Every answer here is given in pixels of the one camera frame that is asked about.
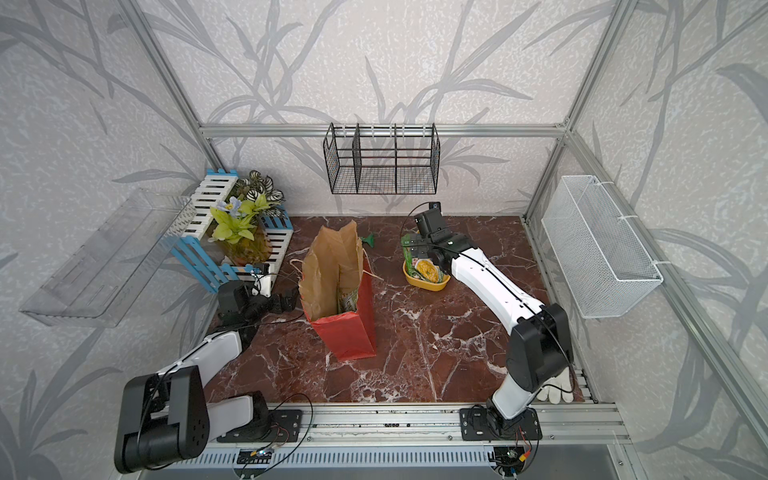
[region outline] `flower vase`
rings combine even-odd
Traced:
[[[253,240],[241,238],[237,243],[217,242],[232,263],[237,266],[266,262],[272,255],[272,245],[264,229],[259,225],[250,229]]]

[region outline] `black wire basket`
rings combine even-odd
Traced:
[[[405,128],[400,129],[402,135],[397,125],[386,137],[371,134],[370,142],[366,137],[369,145],[363,147],[359,124],[351,139],[346,136],[346,127],[339,134],[342,128],[331,124],[323,140],[331,193],[436,194],[440,139],[435,124],[424,127],[420,136],[406,137]]]

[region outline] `yellow bowl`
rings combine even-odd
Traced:
[[[448,280],[451,279],[450,275],[444,275],[442,282],[431,283],[431,282],[426,282],[424,280],[421,280],[419,278],[414,278],[408,275],[408,270],[406,269],[405,260],[403,260],[402,262],[402,272],[406,275],[406,280],[408,280],[408,283],[410,283],[413,286],[417,286],[418,288],[423,288],[424,290],[430,290],[432,292],[439,292],[440,290],[444,289],[445,285],[448,283]]]

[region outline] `vent grille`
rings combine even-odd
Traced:
[[[283,461],[277,468],[344,467],[485,467],[492,465],[490,447],[302,447],[288,456],[292,448],[275,453],[269,464],[237,464],[239,449],[209,448],[202,455],[174,463],[169,468],[264,468]]]

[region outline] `paper bag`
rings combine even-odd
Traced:
[[[373,286],[357,223],[321,227],[302,263],[299,282],[306,318],[338,360],[376,355]],[[357,291],[357,310],[339,312],[339,296]]]

